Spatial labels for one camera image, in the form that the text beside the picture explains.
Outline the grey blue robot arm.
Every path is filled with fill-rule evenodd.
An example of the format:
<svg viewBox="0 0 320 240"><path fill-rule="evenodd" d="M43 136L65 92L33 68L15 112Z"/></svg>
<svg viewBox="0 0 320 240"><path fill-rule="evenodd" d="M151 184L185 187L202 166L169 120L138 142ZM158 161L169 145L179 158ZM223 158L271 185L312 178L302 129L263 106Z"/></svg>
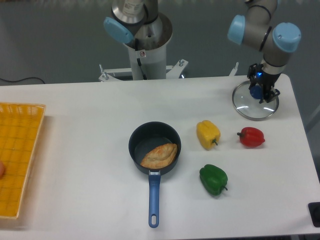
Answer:
<svg viewBox="0 0 320 240"><path fill-rule="evenodd" d="M250 94L261 103L275 100L275 83L297 50L300 29L289 22L270 26L276 0L247 0L247 12L233 18L227 37L263 53L260 63L249 66ZM105 31L128 49L134 80L158 80L168 76L167 44L173 35L171 21L159 12L156 0L115 0L103 22Z"/></svg>

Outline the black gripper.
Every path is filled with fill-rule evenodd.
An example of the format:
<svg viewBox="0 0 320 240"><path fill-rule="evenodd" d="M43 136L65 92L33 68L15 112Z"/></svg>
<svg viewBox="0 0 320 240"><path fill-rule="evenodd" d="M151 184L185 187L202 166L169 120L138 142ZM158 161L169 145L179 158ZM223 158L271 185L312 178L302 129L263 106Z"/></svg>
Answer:
<svg viewBox="0 0 320 240"><path fill-rule="evenodd" d="M254 63L249 66L247 72L247 78L249 79L248 89L253 92L256 86L261 88L260 104L270 103L280 95L278 89L272 89L280 75L280 73L269 73L262 63Z"/></svg>

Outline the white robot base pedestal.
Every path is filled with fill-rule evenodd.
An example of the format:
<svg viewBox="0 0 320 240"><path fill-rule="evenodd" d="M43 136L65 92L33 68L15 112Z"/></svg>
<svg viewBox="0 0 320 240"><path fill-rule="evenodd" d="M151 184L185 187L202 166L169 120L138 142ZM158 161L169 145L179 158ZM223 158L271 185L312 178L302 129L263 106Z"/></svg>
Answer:
<svg viewBox="0 0 320 240"><path fill-rule="evenodd" d="M101 65L101 82L130 80L161 80L184 78L188 61L181 58L174 65L167 65L167 45L173 35L173 26L168 17L158 13L151 17L144 12L135 24L121 22L118 18L106 17L103 26L106 32L128 50L130 68L104 69Z"/></svg>

